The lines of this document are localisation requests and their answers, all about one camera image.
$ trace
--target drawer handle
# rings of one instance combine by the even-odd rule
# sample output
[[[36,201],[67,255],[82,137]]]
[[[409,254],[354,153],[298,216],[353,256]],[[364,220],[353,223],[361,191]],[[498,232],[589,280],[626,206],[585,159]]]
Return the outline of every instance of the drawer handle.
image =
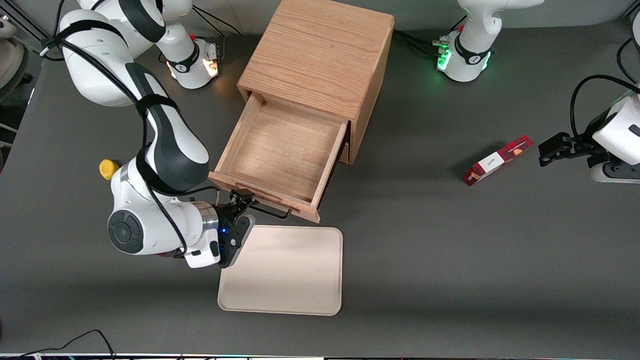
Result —
[[[258,208],[256,205],[251,205],[251,206],[249,206],[249,208],[252,208],[252,209],[254,209],[255,211],[258,211],[259,213],[263,213],[263,214],[269,215],[269,216],[271,216],[271,217],[278,218],[278,219],[280,219],[280,220],[285,220],[286,218],[288,218],[288,217],[289,217],[289,215],[291,215],[291,209],[287,209],[287,213],[285,213],[284,215],[278,215],[278,214],[273,213],[273,212],[271,212],[271,211],[269,211],[269,210],[260,209],[260,208]]]

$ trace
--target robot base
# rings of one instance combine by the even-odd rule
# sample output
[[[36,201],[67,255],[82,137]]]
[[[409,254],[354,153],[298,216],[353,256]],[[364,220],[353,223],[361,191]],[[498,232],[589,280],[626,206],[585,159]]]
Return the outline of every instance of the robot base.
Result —
[[[467,64],[464,57],[458,54],[455,48],[451,45],[459,35],[459,31],[453,31],[448,35],[440,37],[438,46],[441,48],[441,54],[438,58],[438,65],[436,68],[445,73],[453,81],[468,83],[469,81],[475,80],[478,75],[486,69],[487,61],[489,60],[491,53],[489,53],[484,59],[481,59],[480,56],[478,56],[479,59],[476,64]]]
[[[208,84],[213,78],[218,76],[218,48],[216,44],[210,44],[202,39],[194,40],[194,43],[199,48],[199,59],[195,60],[195,63],[190,69],[185,68],[184,72],[181,72],[178,67],[172,67],[169,62],[167,66],[171,70],[171,76],[180,83],[183,88],[197,89],[202,88]]]

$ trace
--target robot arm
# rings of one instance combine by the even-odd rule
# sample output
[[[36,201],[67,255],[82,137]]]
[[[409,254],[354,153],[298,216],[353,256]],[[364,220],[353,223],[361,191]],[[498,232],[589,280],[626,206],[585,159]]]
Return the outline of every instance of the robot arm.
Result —
[[[65,32],[87,21],[93,25]],[[219,207],[176,197],[207,179],[209,154],[157,78],[133,62],[124,37],[109,23],[91,10],[70,12],[61,21],[65,41],[97,60],[126,90],[63,44],[65,62],[80,93],[108,106],[134,101],[154,130],[150,145],[113,173],[109,237],[128,254],[175,253],[178,249],[192,268],[215,263],[230,266],[255,223],[251,215],[244,215],[254,203],[253,194],[233,193],[232,201]]]
[[[458,0],[467,13],[463,30],[455,29],[440,37],[433,45],[441,59],[438,70],[455,81],[475,80],[486,68],[490,49],[502,29],[502,19],[496,15],[503,10],[524,9],[545,0]]]
[[[591,178],[599,183],[640,184],[640,98],[627,94],[593,119],[585,132],[558,133],[538,146],[540,166],[589,156]]]
[[[104,15],[122,34],[133,58],[154,44],[182,87],[201,88],[218,75],[218,48],[192,38],[175,20],[191,11],[191,0],[78,0],[80,7]]]

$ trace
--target cabinet top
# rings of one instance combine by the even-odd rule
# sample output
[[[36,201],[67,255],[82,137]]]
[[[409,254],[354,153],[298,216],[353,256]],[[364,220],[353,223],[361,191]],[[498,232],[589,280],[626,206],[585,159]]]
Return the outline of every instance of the cabinet top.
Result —
[[[356,119],[393,25],[335,1],[282,0],[238,86]]]

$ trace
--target wooden cabinet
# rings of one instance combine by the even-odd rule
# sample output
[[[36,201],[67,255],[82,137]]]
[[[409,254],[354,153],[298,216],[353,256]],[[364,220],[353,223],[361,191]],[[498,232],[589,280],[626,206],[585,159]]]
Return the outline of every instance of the wooden cabinet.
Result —
[[[393,25],[329,0],[282,0],[238,81],[247,105],[209,178],[319,222],[335,162],[358,154]]]

